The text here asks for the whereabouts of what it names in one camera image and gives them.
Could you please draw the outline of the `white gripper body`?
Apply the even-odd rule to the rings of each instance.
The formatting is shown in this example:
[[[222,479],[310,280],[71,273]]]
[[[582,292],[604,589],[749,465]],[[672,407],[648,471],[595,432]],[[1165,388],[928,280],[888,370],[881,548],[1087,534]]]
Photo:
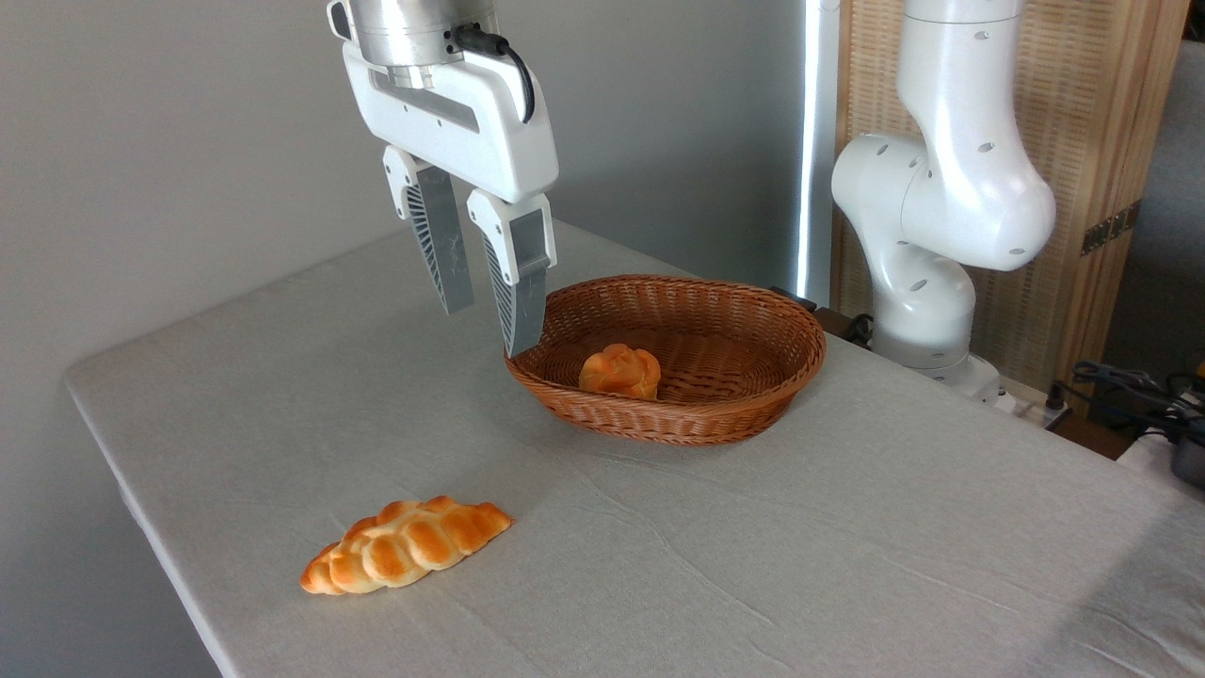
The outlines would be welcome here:
[[[327,14],[375,137],[505,202],[554,185],[545,99],[495,2],[331,1]]]

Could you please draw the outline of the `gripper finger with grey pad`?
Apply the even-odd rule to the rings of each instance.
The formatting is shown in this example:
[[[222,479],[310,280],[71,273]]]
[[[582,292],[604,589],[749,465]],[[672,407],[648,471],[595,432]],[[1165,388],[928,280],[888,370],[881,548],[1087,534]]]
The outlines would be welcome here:
[[[482,232],[505,350],[512,359],[536,347],[543,331],[546,275],[558,261],[549,202],[537,194],[509,204],[477,188],[466,205]]]
[[[386,147],[382,164],[396,217],[412,226],[443,311],[468,308],[474,288],[451,175],[396,146]]]

